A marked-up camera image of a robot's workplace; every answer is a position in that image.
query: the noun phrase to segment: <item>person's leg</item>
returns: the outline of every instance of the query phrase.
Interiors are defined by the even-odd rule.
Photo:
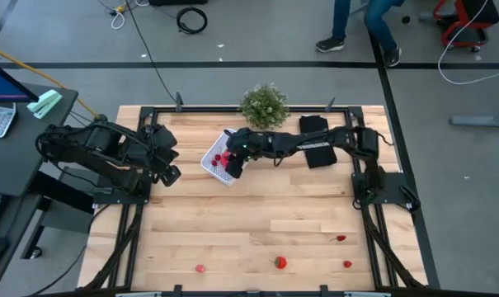
[[[390,7],[397,5],[401,0],[370,0],[368,11],[365,15],[365,24],[370,33],[374,35],[384,51],[384,63],[387,67],[399,64],[401,49],[394,41],[383,15]]]
[[[335,0],[333,6],[333,30],[332,37],[336,40],[344,40],[346,38],[345,29],[350,15],[351,0]]]
[[[350,15],[351,0],[335,0],[333,7],[332,37],[319,41],[317,50],[326,53],[333,50],[342,50],[345,47],[345,29]]]

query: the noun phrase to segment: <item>computer monitor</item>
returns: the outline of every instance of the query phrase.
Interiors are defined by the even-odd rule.
[[[38,96],[0,68],[0,103],[34,102]]]

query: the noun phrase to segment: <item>green leaves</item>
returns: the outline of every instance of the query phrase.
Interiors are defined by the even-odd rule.
[[[290,116],[286,99],[274,84],[256,85],[244,94],[240,108],[249,124],[262,130],[272,129],[282,126]]]

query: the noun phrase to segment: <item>wooden tabletop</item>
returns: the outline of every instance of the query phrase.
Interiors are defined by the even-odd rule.
[[[117,124],[136,129],[141,106],[121,106]],[[363,106],[365,124],[392,141],[382,106]],[[300,114],[279,131],[299,132]],[[326,113],[330,127],[344,125],[341,113]],[[247,165],[229,187],[215,180],[200,160],[224,128],[247,126],[238,113],[161,114],[158,123],[175,135],[181,178],[171,187],[153,185],[144,208],[133,290],[372,290],[374,283],[361,214],[351,206],[351,158],[335,149],[338,163],[308,169],[302,152],[275,168],[260,159]],[[380,145],[380,164],[398,171],[393,147]],[[426,283],[411,215],[384,205],[391,246],[406,268]],[[92,226],[78,285],[85,285],[113,251],[120,205],[109,207]],[[337,235],[346,235],[338,242]],[[378,249],[384,284],[388,284]],[[285,269],[274,259],[285,257]],[[345,268],[344,261],[352,266]],[[125,262],[121,265],[123,279]],[[195,271],[202,264],[206,272]]]

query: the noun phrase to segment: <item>cable coil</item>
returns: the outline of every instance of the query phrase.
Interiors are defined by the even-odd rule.
[[[203,18],[203,25],[200,27],[200,29],[197,29],[197,30],[191,29],[184,22],[181,21],[181,18],[183,17],[183,15],[185,15],[188,12],[195,12]],[[177,27],[180,29],[180,32],[183,32],[183,33],[188,34],[188,35],[198,34],[198,33],[202,32],[203,30],[205,30],[205,28],[207,27],[207,16],[205,15],[205,13],[203,11],[201,11],[200,9],[198,9],[196,7],[187,7],[187,8],[181,9],[177,13],[176,23],[177,23]]]

